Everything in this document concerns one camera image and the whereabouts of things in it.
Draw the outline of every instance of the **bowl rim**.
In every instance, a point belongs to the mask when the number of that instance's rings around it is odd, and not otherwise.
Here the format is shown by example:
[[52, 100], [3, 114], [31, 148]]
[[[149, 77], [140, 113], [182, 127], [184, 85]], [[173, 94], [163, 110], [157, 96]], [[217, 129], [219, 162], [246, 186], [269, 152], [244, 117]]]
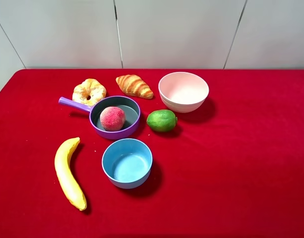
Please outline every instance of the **bowl rim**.
[[[139, 179], [136, 179], [136, 180], [133, 180], [133, 181], [130, 181], [130, 182], [121, 182], [121, 181], [119, 181], [119, 180], [116, 180], [115, 178], [112, 178], [110, 175], [108, 175], [108, 173], [106, 172], [106, 170], [104, 169], [104, 166], [103, 166], [103, 159], [104, 159], [104, 156], [105, 156], [107, 150], [108, 150], [113, 144], [118, 143], [118, 142], [123, 141], [123, 140], [136, 140], [136, 141], [142, 143], [142, 144], [148, 149], [148, 151], [150, 152], [150, 155], [151, 155], [151, 164], [150, 164], [148, 170], [146, 171], [146, 173], [145, 173], [142, 177], [140, 177]], [[146, 176], [146, 175], [149, 173], [149, 171], [150, 171], [151, 168], [152, 168], [152, 164], [153, 164], [153, 155], [152, 155], [151, 149], [150, 149], [144, 142], [142, 142], [142, 141], [140, 141], [140, 140], [137, 140], [137, 139], [133, 139], [133, 138], [124, 138], [124, 139], [120, 139], [120, 140], [117, 140], [117, 141], [113, 142], [113, 143], [112, 143], [111, 145], [109, 145], [109, 146], [106, 148], [106, 150], [104, 151], [104, 153], [103, 153], [103, 155], [102, 155], [102, 161], [101, 161], [102, 169], [103, 169], [103, 172], [106, 174], [106, 176], [107, 176], [109, 179], [111, 179], [111, 180], [113, 180], [113, 181], [115, 181], [115, 182], [118, 182], [118, 183], [122, 183], [122, 184], [128, 184], [128, 183], [133, 183], [133, 182], [139, 181], [140, 179], [142, 179], [144, 176]]]
[[[187, 74], [192, 74], [192, 75], [194, 75], [194, 76], [200, 78], [200, 79], [205, 83], [205, 85], [206, 85], [207, 88], [208, 88], [208, 93], [207, 93], [207, 95], [204, 97], [204, 99], [202, 99], [202, 100], [200, 100], [200, 101], [198, 101], [198, 102], [196, 102], [196, 103], [184, 103], [184, 104], [182, 104], [182, 103], [176, 103], [176, 102], [172, 101], [171, 99], [169, 99], [168, 97], [166, 97], [166, 96], [162, 93], [162, 91], [161, 91], [161, 87], [160, 87], [161, 82], [162, 82], [162, 80], [163, 80], [166, 76], [169, 76], [169, 75], [171, 75], [171, 74], [176, 74], [176, 73], [187, 73]], [[194, 104], [198, 104], [198, 103], [203, 102], [203, 101], [208, 97], [208, 95], [209, 95], [209, 86], [208, 86], [207, 82], [206, 82], [202, 77], [198, 76], [197, 74], [189, 73], [189, 72], [184, 72], [184, 71], [178, 71], [178, 72], [168, 73], [168, 74], [166, 74], [165, 76], [163, 76], [163, 77], [161, 78], [161, 80], [158, 82], [158, 91], [159, 91], [161, 97], [164, 97], [165, 99], [167, 99], [168, 101], [170, 101], [170, 102], [172, 102], [172, 103], [175, 103], [175, 104], [178, 104], [178, 105], [194, 105]]]
[[[132, 100], [132, 101], [137, 105], [137, 107], [138, 107], [138, 117], [137, 117], [136, 121], [135, 121], [132, 125], [130, 125], [129, 127], [125, 128], [125, 129], [123, 129], [123, 130], [117, 130], [117, 131], [106, 131], [106, 130], [101, 130], [101, 129], [98, 128], [98, 127], [92, 122], [92, 120], [91, 120], [92, 111], [93, 111], [93, 109], [95, 108], [95, 106], [97, 106], [97, 105], [98, 105], [99, 103], [101, 103], [102, 101], [107, 100], [107, 99], [109, 99], [109, 98], [116, 98], [116, 97], [127, 98], [127, 99]], [[126, 96], [118, 96], [118, 95], [109, 96], [109, 97], [106, 97], [106, 98], [104, 98], [104, 99], [98, 101], [98, 102], [93, 106], [93, 108], [91, 109], [91, 112], [89, 113], [89, 120], [90, 120], [91, 125], [92, 125], [96, 130], [98, 130], [98, 131], [100, 131], [100, 132], [102, 132], [102, 133], [106, 133], [106, 134], [117, 134], [117, 133], [122, 133], [122, 132], [124, 132], [124, 131], [127, 131], [127, 130], [131, 129], [134, 125], [137, 124], [137, 122], [140, 120], [140, 117], [141, 117], [141, 108], [140, 108], [140, 106], [138, 105], [138, 103], [137, 103], [135, 100], [133, 100], [132, 98], [129, 98], [129, 97], [126, 97]]]

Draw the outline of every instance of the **toy food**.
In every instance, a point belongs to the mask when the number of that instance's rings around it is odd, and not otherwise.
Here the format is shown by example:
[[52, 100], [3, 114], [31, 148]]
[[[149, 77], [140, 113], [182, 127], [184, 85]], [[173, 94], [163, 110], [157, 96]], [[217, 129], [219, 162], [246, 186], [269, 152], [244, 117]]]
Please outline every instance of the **toy food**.
[[125, 113], [118, 107], [107, 107], [100, 114], [100, 123], [104, 130], [120, 130], [125, 123]]
[[153, 92], [150, 87], [137, 75], [123, 75], [116, 78], [120, 89], [129, 96], [141, 98], [153, 98]]
[[70, 159], [80, 142], [80, 138], [66, 140], [55, 155], [55, 170], [61, 188], [72, 205], [83, 211], [87, 208], [86, 198], [70, 171]]
[[74, 88], [72, 100], [88, 106], [93, 106], [98, 101], [105, 98], [106, 93], [107, 90], [101, 83], [93, 78], [88, 78]]
[[177, 117], [170, 110], [158, 110], [148, 115], [146, 122], [152, 130], [165, 132], [176, 126]]

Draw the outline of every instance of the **yellow banana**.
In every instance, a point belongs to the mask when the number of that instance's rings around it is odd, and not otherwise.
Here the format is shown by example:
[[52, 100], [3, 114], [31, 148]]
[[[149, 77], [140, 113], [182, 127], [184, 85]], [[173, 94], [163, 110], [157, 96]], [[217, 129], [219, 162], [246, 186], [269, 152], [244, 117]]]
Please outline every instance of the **yellow banana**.
[[87, 208], [86, 198], [70, 171], [70, 159], [80, 142], [80, 138], [66, 140], [55, 155], [55, 170], [61, 188], [72, 205], [83, 211]]

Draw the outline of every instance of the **pastry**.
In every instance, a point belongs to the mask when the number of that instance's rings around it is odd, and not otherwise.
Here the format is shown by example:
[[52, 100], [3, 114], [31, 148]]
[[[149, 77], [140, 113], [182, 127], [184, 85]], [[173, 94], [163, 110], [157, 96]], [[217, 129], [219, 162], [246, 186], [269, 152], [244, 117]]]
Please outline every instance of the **pastry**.
[[137, 75], [128, 74], [116, 78], [120, 89], [129, 96], [141, 98], [153, 98], [153, 92], [150, 87]]
[[96, 79], [88, 78], [77, 85], [72, 94], [72, 100], [88, 106], [95, 105], [98, 101], [105, 98], [106, 88]]

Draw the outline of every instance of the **fake fruit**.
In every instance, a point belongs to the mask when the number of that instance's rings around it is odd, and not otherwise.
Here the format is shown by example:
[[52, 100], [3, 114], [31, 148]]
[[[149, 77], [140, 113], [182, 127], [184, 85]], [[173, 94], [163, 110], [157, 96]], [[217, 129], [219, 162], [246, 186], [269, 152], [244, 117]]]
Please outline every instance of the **fake fruit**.
[[72, 205], [83, 211], [87, 208], [87, 201], [70, 171], [70, 159], [79, 143], [80, 138], [76, 137], [61, 144], [55, 155], [55, 170], [66, 198]]
[[107, 107], [100, 114], [100, 123], [106, 131], [120, 130], [125, 123], [125, 113], [118, 107]]
[[174, 129], [177, 117], [170, 110], [157, 110], [148, 115], [146, 122], [152, 130], [166, 132]]

